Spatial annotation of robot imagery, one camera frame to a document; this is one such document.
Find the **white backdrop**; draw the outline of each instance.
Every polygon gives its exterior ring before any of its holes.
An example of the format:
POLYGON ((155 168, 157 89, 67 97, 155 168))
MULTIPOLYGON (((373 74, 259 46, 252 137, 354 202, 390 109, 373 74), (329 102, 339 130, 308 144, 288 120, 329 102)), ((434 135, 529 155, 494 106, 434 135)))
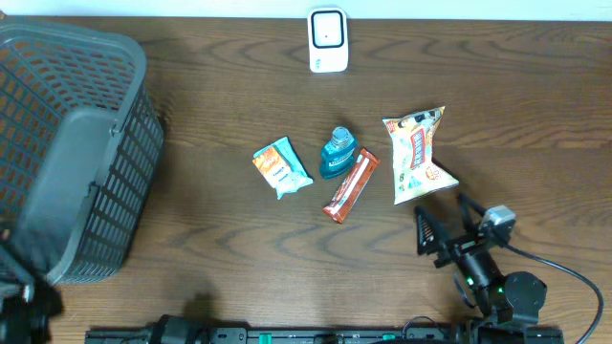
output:
POLYGON ((612 21, 612 0, 0 0, 7 14, 305 18, 337 5, 351 18, 612 21))

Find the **snack packet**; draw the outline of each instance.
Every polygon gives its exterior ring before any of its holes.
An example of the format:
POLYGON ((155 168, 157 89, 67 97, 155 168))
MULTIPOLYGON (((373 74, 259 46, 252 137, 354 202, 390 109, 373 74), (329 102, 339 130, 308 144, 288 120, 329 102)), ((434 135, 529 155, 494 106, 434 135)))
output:
POLYGON ((323 212, 332 220, 341 224, 357 201, 372 172, 379 165, 379 160, 365 148, 361 149, 357 162, 346 176, 334 195, 332 202, 323 208, 323 212))
POLYGON ((253 157, 252 163, 264 176, 266 182, 276 189, 278 200, 286 193, 296 192, 299 188, 313 183, 287 137, 264 147, 253 157))
POLYGON ((393 142, 394 204, 459 183, 431 161, 433 134, 444 108, 382 120, 393 142))

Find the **brown wood surface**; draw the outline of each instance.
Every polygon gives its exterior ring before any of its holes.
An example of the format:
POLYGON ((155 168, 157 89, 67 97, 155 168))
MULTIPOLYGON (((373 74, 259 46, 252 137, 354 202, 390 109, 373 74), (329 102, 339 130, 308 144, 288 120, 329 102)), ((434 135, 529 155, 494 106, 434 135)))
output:
MULTIPOLYGON (((421 203, 456 215, 463 190, 509 206, 517 247, 583 272, 612 301, 612 24, 351 20, 349 69, 313 75, 305 20, 53 20, 135 38, 168 129, 130 258, 106 282, 61 288, 56 343, 164 313, 266 327, 473 314, 453 268, 417 257, 415 203, 393 205, 381 118, 440 105, 434 157, 461 186, 421 203), (382 161, 342 226, 321 211, 340 179, 317 173, 337 125, 382 161), (277 201, 251 156, 283 136, 315 183, 277 201)), ((597 303, 580 281, 493 256, 548 284, 541 324, 560 326, 567 343, 586 330, 597 303)), ((612 342, 608 313, 590 342, 612 342)))

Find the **basket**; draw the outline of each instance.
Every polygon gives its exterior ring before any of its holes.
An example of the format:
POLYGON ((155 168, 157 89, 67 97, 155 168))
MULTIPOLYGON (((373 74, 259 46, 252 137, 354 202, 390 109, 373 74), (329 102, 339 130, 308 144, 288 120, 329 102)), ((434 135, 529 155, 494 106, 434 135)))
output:
MULTIPOLYGON (((163 149, 125 36, 0 19, 5 244, 54 284, 101 281, 125 257, 163 149)), ((0 262, 0 290, 15 280, 0 262)))

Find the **blue liquid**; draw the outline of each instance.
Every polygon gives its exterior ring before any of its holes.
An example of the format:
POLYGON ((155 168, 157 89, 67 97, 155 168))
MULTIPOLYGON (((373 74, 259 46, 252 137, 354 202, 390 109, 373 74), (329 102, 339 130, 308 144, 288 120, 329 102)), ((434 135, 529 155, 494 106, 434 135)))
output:
POLYGON ((346 172, 355 163, 353 153, 357 148, 357 139, 348 129, 334 129, 332 139, 321 149, 321 167, 318 172, 324 179, 335 178, 346 172))

